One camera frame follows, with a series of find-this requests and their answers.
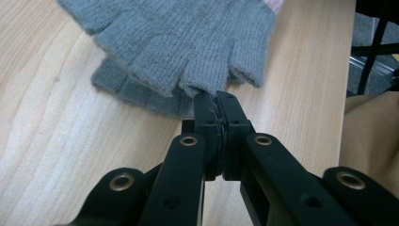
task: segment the metal grommet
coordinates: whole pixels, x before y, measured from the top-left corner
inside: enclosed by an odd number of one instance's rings
[[[114,191],[122,191],[132,186],[134,182],[135,178],[132,175],[127,172],[123,172],[112,178],[111,182],[109,182],[109,188]]]
[[[362,190],[366,187],[366,184],[358,176],[345,171],[337,173],[337,180],[344,186],[356,190]]]
[[[254,141],[260,145],[270,145],[272,143],[272,139],[266,136],[256,136]]]
[[[196,145],[199,141],[195,137],[187,136],[180,139],[180,143],[184,146]]]

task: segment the black plastic part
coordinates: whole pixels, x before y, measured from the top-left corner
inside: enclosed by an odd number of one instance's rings
[[[158,176],[159,170],[162,167],[162,163],[158,166],[150,169],[144,173],[144,179],[146,181],[146,194],[149,195],[152,191],[153,184],[155,183],[156,177]]]
[[[252,224],[267,225],[270,204],[248,166],[243,167],[240,192]]]
[[[240,181],[243,167],[241,150],[245,146],[246,137],[251,125],[235,96],[219,91],[217,93],[219,112],[225,119],[225,150],[222,150],[223,178],[226,181]]]
[[[399,225],[399,201],[384,187],[354,169],[327,169],[326,188],[359,225]]]
[[[359,57],[367,56],[370,53],[371,46],[354,46],[351,54]],[[377,55],[392,55],[399,53],[399,43],[381,44],[376,50]]]
[[[138,225],[201,225],[205,140],[173,139]]]
[[[194,98],[194,114],[195,133],[203,136],[206,140],[205,180],[214,181],[216,176],[220,175],[222,171],[219,164],[222,135],[218,130],[220,125],[216,117],[215,106],[210,94],[203,92]]]
[[[121,189],[127,183],[125,175],[130,175],[133,183],[123,190],[112,189],[112,185]],[[115,169],[108,172],[91,190],[79,215],[69,225],[136,225],[146,198],[144,175],[141,171]]]
[[[245,157],[270,203],[268,225],[357,225],[275,137],[249,135]]]
[[[194,120],[182,121],[182,134],[194,134],[196,132]]]

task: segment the chair leg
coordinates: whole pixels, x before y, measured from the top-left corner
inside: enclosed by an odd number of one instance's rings
[[[373,38],[373,44],[370,48],[370,54],[367,56],[366,64],[364,65],[363,71],[361,72],[361,78],[358,87],[358,95],[364,94],[366,90],[367,81],[369,80],[370,71],[373,68],[375,58],[378,52],[378,47],[381,44],[382,37],[384,36],[385,28],[387,27],[388,21],[385,18],[379,20],[378,26],[375,31]]]

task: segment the light wood surface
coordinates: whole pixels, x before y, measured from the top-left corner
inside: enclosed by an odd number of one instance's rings
[[[286,0],[265,85],[230,87],[258,132],[317,175],[339,158],[355,2]],[[104,58],[52,0],[0,1],[0,225],[68,223],[110,170],[162,162],[180,121],[90,84]],[[206,184],[204,225],[250,225],[239,183]]]

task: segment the floor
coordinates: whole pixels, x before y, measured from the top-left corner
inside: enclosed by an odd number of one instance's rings
[[[371,45],[377,24],[378,19],[356,14],[352,45]],[[395,42],[399,42],[399,25],[388,23],[382,43]],[[365,59],[365,57],[351,56],[347,86],[349,93],[357,92]],[[366,94],[379,94],[388,89],[391,86],[391,76],[395,69],[399,69],[399,61],[393,56],[378,56],[370,73]]]

